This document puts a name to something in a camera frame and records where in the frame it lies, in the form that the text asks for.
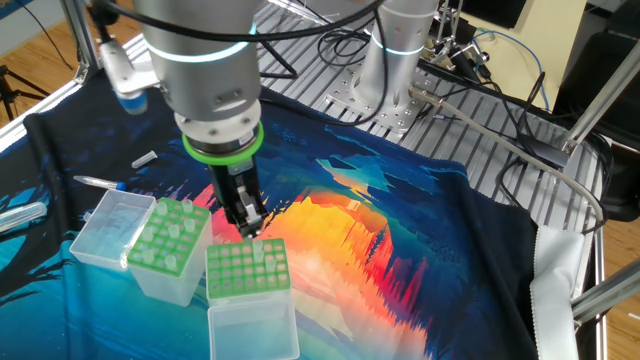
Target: colorful printed cloth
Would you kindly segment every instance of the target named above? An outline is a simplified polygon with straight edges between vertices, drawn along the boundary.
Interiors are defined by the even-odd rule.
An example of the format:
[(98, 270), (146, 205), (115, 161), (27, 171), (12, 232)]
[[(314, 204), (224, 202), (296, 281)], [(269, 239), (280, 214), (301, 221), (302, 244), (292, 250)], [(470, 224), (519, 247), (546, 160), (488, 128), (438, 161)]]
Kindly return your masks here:
[[(472, 190), (461, 164), (358, 129), (268, 104), (263, 123), (262, 238), (287, 243), (300, 359), (536, 359), (528, 213)], [(69, 253), (104, 194), (73, 175), (192, 199), (216, 236), (241, 241), (160, 93), (129, 116), (98, 76), (25, 126), (0, 153), (0, 211), (43, 201), (49, 215), (0, 235), (0, 359), (208, 359), (204, 279), (183, 308)]]

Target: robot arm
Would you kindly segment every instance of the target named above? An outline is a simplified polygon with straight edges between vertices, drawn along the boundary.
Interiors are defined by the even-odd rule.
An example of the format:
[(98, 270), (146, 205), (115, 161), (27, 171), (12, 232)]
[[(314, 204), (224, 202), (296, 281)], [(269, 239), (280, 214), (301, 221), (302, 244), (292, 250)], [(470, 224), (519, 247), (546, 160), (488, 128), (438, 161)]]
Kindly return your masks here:
[[(259, 0), (134, 0), (141, 14), (212, 33), (253, 34)], [(187, 152), (206, 164), (217, 201), (243, 237), (260, 234), (262, 203), (254, 154), (260, 124), (260, 72), (255, 43), (199, 40), (140, 24), (151, 63), (135, 64), (115, 39), (100, 53), (128, 112), (146, 110), (144, 89), (159, 87), (175, 112)]]

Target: metal rod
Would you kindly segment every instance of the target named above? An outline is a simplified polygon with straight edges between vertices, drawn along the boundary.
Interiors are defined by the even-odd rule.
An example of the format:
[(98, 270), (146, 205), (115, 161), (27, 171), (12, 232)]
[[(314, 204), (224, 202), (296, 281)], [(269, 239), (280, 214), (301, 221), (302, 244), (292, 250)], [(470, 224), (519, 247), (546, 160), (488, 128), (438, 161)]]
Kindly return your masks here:
[(458, 11), (456, 11), (456, 18), (455, 18), (456, 21), (453, 23), (453, 27), (451, 29), (451, 37), (454, 40), (456, 38), (456, 32), (458, 32), (458, 23), (460, 22), (460, 15), (462, 15), (462, 3), (464, 3), (463, 0), (458, 1)]
[(440, 28), (438, 29), (438, 38), (436, 39), (436, 45), (442, 41), (442, 31), (444, 30), (444, 23), (447, 21), (447, 12), (449, 10), (449, 0), (445, 0), (444, 7), (442, 8), (442, 16), (440, 17)]
[(64, 16), (78, 49), (79, 66), (73, 79), (78, 84), (95, 75), (101, 68), (100, 58), (93, 45), (83, 0), (60, 0)]
[(575, 299), (573, 318), (583, 324), (640, 292), (640, 258)]
[(640, 42), (631, 50), (598, 96), (560, 142), (562, 151), (571, 153), (589, 134), (611, 104), (640, 71)]

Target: wooden floor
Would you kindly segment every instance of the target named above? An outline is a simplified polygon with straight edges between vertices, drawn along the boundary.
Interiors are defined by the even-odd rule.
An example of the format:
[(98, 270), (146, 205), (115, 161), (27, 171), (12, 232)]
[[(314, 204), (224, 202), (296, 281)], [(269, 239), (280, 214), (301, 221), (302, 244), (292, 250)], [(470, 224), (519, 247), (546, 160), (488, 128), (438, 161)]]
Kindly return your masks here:
[[(130, 7), (130, 0), (121, 1)], [(129, 19), (121, 19), (110, 32), (125, 43), (139, 33), (137, 24)], [(60, 51), (72, 65), (77, 65), (75, 46), (66, 23), (49, 29), (49, 34)], [(73, 78), (74, 73), (67, 69), (58, 58), (52, 45), (44, 34), (40, 34), (29, 42), (15, 49), (10, 54), (0, 57), (0, 65), (7, 65), (15, 73), (32, 81), (44, 90), (53, 92)], [(13, 89), (31, 91), (20, 83), (9, 79)], [(35, 105), (35, 100), (18, 98), (18, 113), (22, 113)], [(0, 108), (0, 126), (8, 122), (4, 109)], [(610, 276), (626, 264), (640, 256), (640, 221), (633, 223), (610, 222), (605, 227), (606, 274)], [(607, 315), (609, 359), (627, 360), (640, 358), (640, 320), (628, 316), (629, 313), (640, 315), (640, 295), (627, 300), (612, 309)]]

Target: metal table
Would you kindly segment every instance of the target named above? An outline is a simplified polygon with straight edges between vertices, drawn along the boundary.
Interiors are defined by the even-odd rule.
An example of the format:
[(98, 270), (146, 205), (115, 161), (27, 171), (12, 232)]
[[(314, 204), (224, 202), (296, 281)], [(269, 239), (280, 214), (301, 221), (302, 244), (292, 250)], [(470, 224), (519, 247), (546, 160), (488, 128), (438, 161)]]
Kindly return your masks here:
[[(284, 4), (287, 9), (273, 3), (261, 5), (256, 14), (259, 32), (301, 30), (315, 25), (312, 20), (313, 15), (305, 9), (295, 4), (287, 4), (286, 2)], [(355, 121), (358, 117), (357, 114), (334, 105), (326, 98), (328, 92), (336, 90), (332, 88), (332, 83), (340, 75), (340, 72), (350, 70), (344, 67), (328, 66), (322, 62), (316, 51), (318, 39), (319, 36), (314, 36), (273, 42), (272, 45), (293, 65), (300, 77), (295, 81), (264, 79), (262, 84), (342, 121)], [(359, 45), (361, 43), (345, 44), (344, 52), (355, 50)], [(142, 35), (129, 41), (124, 48), (134, 62), (143, 61), (145, 57), (148, 57)], [(366, 49), (355, 54), (352, 58), (345, 58), (344, 61), (352, 61), (364, 56), (365, 53)], [(326, 54), (329, 59), (335, 61), (333, 52), (327, 51)], [(284, 68), (264, 49), (259, 48), (258, 57), (261, 71), (284, 71)], [(427, 74), (427, 79), (425, 84), (420, 85), (440, 95), (461, 88), (455, 83), (447, 82), (431, 74)], [(0, 129), (0, 151), (26, 134), (22, 121), (27, 114), (55, 107), (62, 99), (73, 94), (80, 87), (81, 85), (76, 82), (69, 82), (18, 119)], [(497, 97), (471, 90), (453, 95), (447, 101), (469, 114), (480, 124), (515, 136), (515, 129), (508, 122), (506, 110)], [(513, 113), (519, 117), (522, 109), (514, 106)], [(405, 134), (391, 132), (375, 123), (364, 124), (359, 128), (418, 154), (463, 164), (474, 189), (497, 202), (508, 203), (508, 199), (496, 185), (496, 175), (505, 164), (515, 159), (513, 154), (459, 121), (434, 117), (438, 114), (451, 115), (441, 113), (441, 110), (432, 110), (423, 118), (416, 120)], [(567, 133), (565, 129), (533, 115), (530, 115), (529, 119), (531, 128), (541, 141), (558, 143)], [(586, 143), (576, 149), (564, 172), (594, 194), (601, 193), (602, 169), (595, 151)], [(540, 225), (581, 232), (595, 224), (593, 211), (580, 195), (537, 168), (523, 166), (515, 171), (510, 171), (505, 176), (505, 184)], [(574, 297), (582, 292), (592, 245), (595, 245), (595, 264), (592, 265), (595, 267), (596, 284), (604, 280), (603, 234), (602, 230), (598, 230), (587, 236), (582, 251), (580, 275), (576, 281)], [(597, 356), (599, 359), (606, 359), (606, 318), (598, 323), (596, 332)]]

